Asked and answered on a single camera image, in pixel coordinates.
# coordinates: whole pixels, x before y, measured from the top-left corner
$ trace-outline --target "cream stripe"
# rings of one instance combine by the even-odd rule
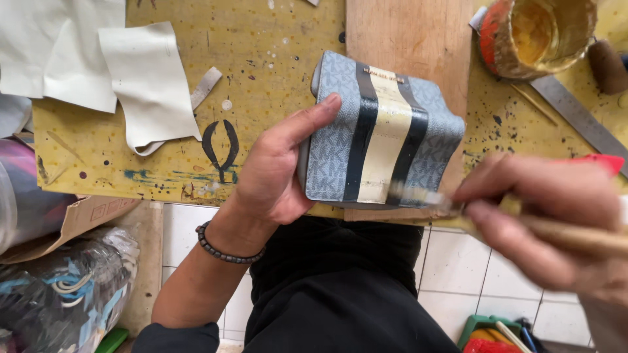
[[[412,121],[412,107],[406,102],[392,72],[371,67],[371,82],[379,108],[364,166],[358,202],[386,203],[393,169]]]

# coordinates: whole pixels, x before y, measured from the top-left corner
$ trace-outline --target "wooden brush handle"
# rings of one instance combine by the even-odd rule
[[[628,259],[628,236],[623,234],[531,215],[520,215],[519,220],[537,237],[556,246],[605,258]]]

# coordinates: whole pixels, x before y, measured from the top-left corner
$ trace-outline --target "metal ruler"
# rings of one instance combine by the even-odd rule
[[[554,76],[545,76],[530,84],[598,152],[618,156],[628,161],[628,149],[600,124]],[[624,163],[620,172],[628,178],[628,163]]]

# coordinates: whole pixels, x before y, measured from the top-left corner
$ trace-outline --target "navy stripe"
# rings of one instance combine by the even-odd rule
[[[345,180],[344,201],[357,201],[360,193],[362,169],[366,159],[366,151],[369,149],[371,135],[377,122],[379,102],[371,75],[365,71],[368,65],[355,63],[355,77],[360,87],[360,113],[355,125],[355,133],[349,150],[349,162],[347,164],[347,179]]]
[[[397,86],[399,87],[401,96],[412,108],[412,121],[410,122],[410,129],[408,130],[406,140],[401,147],[401,151],[397,157],[397,162],[392,170],[391,183],[401,182],[402,185],[405,185],[408,179],[410,166],[412,165],[414,157],[419,150],[419,146],[421,146],[421,142],[423,142],[423,138],[425,138],[425,134],[427,133],[429,115],[428,112],[416,101],[416,99],[414,99],[414,94],[412,93],[410,79],[408,76],[397,75],[397,78],[403,81],[403,83],[401,83],[401,81],[398,80]],[[388,197],[386,203],[388,205],[398,206],[400,201],[401,199],[399,198]]]

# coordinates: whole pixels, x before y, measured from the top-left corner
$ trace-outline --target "red plastic bag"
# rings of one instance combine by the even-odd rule
[[[483,339],[470,339],[463,353],[521,353],[515,345],[491,342]]]

